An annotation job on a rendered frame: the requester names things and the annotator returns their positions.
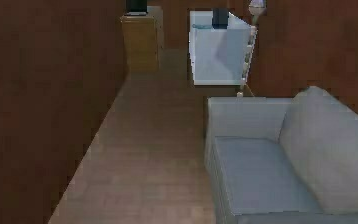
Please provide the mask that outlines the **brown wooden cabinet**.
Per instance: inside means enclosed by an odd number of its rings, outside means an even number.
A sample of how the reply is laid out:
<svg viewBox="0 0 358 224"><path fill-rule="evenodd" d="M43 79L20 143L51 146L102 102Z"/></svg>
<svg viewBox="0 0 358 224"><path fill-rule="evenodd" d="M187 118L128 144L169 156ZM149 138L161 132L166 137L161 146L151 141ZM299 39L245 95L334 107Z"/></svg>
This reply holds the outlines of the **brown wooden cabinet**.
<svg viewBox="0 0 358 224"><path fill-rule="evenodd" d="M120 20L129 71L158 71L161 51L164 48L162 8L148 6L146 15L124 15Z"/></svg>

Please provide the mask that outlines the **white floor lamp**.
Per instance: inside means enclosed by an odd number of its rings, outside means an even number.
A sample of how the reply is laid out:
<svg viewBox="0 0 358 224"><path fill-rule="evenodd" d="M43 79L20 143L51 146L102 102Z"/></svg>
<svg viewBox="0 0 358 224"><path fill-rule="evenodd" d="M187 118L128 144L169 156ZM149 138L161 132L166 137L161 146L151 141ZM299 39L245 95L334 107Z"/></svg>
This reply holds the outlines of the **white floor lamp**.
<svg viewBox="0 0 358 224"><path fill-rule="evenodd" d="M266 0L250 0L248 9L252 16L252 22L250 25L250 36L249 36L248 44L247 44L247 51L246 51L246 54L244 57L241 84L239 87L239 91L237 92L238 97L244 97L247 94L254 97L254 93L250 89L247 82L248 82L251 62L252 62L252 58L253 58L253 53L254 53L254 49L255 49L256 37L257 37L257 33L258 33L257 24L258 24L259 17L266 10Z"/></svg>

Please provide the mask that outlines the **black box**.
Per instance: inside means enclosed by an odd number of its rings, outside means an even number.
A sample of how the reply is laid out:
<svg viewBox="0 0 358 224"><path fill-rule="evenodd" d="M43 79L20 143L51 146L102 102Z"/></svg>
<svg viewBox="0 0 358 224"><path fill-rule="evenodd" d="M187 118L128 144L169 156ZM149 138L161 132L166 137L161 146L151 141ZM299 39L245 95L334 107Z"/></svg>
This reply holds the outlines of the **black box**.
<svg viewBox="0 0 358 224"><path fill-rule="evenodd" d="M212 27L214 29L226 29L228 26L229 11L227 8L212 9Z"/></svg>

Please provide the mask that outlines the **white cabinet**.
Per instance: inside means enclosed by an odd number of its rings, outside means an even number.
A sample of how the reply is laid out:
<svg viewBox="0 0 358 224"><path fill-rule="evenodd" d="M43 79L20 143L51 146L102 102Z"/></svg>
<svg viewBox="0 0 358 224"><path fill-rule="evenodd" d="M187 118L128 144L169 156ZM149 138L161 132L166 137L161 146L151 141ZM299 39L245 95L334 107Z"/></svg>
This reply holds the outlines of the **white cabinet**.
<svg viewBox="0 0 358 224"><path fill-rule="evenodd" d="M250 24L230 13L226 29L192 29L192 24L212 24L212 11L191 11L189 53L195 85L241 84Z"/></svg>

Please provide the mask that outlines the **grey sofa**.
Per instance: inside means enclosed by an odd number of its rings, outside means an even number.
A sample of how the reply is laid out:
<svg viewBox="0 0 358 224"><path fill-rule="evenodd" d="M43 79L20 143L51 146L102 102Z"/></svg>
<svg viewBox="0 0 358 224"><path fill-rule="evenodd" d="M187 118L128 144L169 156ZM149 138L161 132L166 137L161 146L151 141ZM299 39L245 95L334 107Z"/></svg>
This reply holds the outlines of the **grey sofa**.
<svg viewBox="0 0 358 224"><path fill-rule="evenodd" d="M216 224L358 224L358 114L317 86L210 98L205 167Z"/></svg>

